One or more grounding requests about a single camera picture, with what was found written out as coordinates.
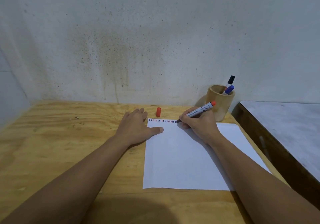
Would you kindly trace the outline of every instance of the forearm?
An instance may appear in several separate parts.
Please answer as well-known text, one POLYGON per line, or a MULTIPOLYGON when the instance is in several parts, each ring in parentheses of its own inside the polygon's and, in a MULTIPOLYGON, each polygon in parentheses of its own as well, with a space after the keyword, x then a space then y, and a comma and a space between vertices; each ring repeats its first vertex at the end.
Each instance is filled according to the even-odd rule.
POLYGON ((255 223, 320 223, 320 212, 222 135, 209 144, 255 223))
POLYGON ((111 137, 12 212, 4 223, 80 223, 127 145, 111 137))

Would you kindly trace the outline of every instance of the wooden pen holder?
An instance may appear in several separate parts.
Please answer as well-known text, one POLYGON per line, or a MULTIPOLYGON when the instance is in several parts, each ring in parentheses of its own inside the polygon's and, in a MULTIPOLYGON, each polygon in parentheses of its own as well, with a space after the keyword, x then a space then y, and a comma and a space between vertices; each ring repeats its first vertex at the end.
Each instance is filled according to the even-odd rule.
POLYGON ((205 98, 205 103, 211 101, 216 101, 216 105, 212 108, 216 121, 222 121, 228 112, 228 109, 232 103, 235 96, 235 91, 232 90, 229 95, 223 95, 223 91, 226 88, 224 85, 212 85, 208 88, 207 96, 205 98))

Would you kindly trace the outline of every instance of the wooden table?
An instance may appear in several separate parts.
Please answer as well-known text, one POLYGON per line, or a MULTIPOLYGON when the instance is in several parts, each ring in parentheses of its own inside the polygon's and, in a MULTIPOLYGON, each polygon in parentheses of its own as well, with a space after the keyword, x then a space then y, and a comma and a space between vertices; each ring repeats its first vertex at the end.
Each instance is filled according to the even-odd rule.
MULTIPOLYGON (((41 101, 4 129, 0 133, 0 220, 102 145, 115 133, 123 114, 140 107, 155 117, 158 105, 41 101)), ((177 119, 189 108, 160 107, 162 119, 177 119)), ((223 122, 237 124, 230 113, 223 122)), ((270 171, 285 182, 242 132, 270 171)), ((85 223, 252 223, 234 191, 142 189, 144 154, 145 143, 123 155, 85 223)))
POLYGON ((289 185, 320 210, 320 104, 241 101, 234 116, 289 185))

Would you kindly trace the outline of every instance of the person's left hand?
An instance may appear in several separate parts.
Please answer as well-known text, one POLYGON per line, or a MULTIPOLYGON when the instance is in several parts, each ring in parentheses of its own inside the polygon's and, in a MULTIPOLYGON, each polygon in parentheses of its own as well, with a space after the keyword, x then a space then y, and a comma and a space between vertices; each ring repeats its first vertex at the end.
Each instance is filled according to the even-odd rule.
POLYGON ((115 133, 115 137, 124 140, 130 146, 162 133, 162 127, 149 128, 144 125, 144 120, 147 118, 148 113, 143 111, 144 109, 141 108, 132 113, 126 112, 115 133))

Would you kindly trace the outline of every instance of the white tabletop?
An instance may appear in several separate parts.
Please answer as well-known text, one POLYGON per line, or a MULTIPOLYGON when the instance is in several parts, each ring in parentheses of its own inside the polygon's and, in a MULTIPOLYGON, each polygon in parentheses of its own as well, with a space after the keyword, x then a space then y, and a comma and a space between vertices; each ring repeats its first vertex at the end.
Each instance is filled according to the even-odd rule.
POLYGON ((240 103, 320 182, 320 104, 240 103))

